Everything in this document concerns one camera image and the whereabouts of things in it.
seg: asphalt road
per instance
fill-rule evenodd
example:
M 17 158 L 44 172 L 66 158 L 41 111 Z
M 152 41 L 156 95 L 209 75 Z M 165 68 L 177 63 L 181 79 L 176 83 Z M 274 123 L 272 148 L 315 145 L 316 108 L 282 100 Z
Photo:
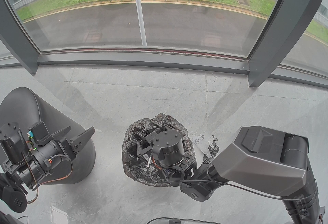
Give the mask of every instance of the asphalt road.
M 195 5 L 142 3 L 148 46 L 192 48 L 246 57 L 265 21 Z M 42 17 L 25 24 L 41 50 L 141 46 L 135 4 L 100 5 Z M 283 61 L 328 75 L 328 48 L 303 35 Z

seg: gray marble floor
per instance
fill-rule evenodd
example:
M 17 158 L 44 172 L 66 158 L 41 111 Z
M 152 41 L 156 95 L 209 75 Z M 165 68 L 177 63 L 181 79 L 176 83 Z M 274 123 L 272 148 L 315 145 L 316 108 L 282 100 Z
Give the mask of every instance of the gray marble floor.
M 78 184 L 41 186 L 39 198 L 24 212 L 30 224 L 146 223 L 161 216 L 223 224 L 291 221 L 282 202 L 232 187 L 200 203 L 178 188 L 148 187 L 125 176 L 121 145 L 126 129 L 160 112 L 181 122 L 190 136 L 214 134 L 221 148 L 243 125 L 309 137 L 320 205 L 328 206 L 325 89 L 277 80 L 253 89 L 243 75 L 122 66 L 40 66 L 34 76 L 23 68 L 2 68 L 0 85 L 0 101 L 14 88 L 28 87 L 85 128 L 96 128 L 91 174 Z M 0 209 L 12 213 L 3 202 Z

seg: black plastic bag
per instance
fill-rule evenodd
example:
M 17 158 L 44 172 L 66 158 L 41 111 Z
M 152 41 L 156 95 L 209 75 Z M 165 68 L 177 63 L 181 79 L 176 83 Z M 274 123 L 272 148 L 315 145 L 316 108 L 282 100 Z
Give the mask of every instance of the black plastic bag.
M 134 122 L 126 131 L 122 145 L 122 161 L 125 175 L 142 184 L 154 187 L 170 187 L 168 183 L 154 183 L 147 174 L 147 162 L 137 156 L 137 142 L 141 146 L 147 145 L 145 136 L 155 131 L 165 131 L 164 125 L 168 125 L 183 133 L 182 143 L 185 154 L 195 156 L 193 143 L 188 137 L 187 129 L 170 115 L 158 114 L 153 119 L 141 119 Z M 149 176 L 156 182 L 167 181 L 172 170 L 159 170 L 153 163 L 149 166 Z

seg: black cylindrical stool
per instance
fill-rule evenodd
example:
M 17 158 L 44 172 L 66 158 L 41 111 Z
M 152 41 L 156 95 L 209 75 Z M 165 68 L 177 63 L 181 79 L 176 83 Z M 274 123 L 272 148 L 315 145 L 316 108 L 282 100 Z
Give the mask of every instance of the black cylindrical stool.
M 8 122 L 18 122 L 25 140 L 28 140 L 28 128 L 39 121 L 45 123 L 50 134 L 71 126 L 71 131 L 66 135 L 67 139 L 85 131 L 80 124 L 65 116 L 26 87 L 19 87 L 11 91 L 0 105 L 0 127 Z M 6 155 L 0 149 L 0 164 L 5 159 Z M 76 160 L 73 161 L 74 170 L 71 175 L 66 179 L 50 182 L 49 184 L 73 184 L 80 182 L 92 171 L 95 159 L 96 151 L 90 139 Z M 63 161 L 54 168 L 52 175 L 47 175 L 42 181 L 64 177 L 70 170 L 71 163 Z

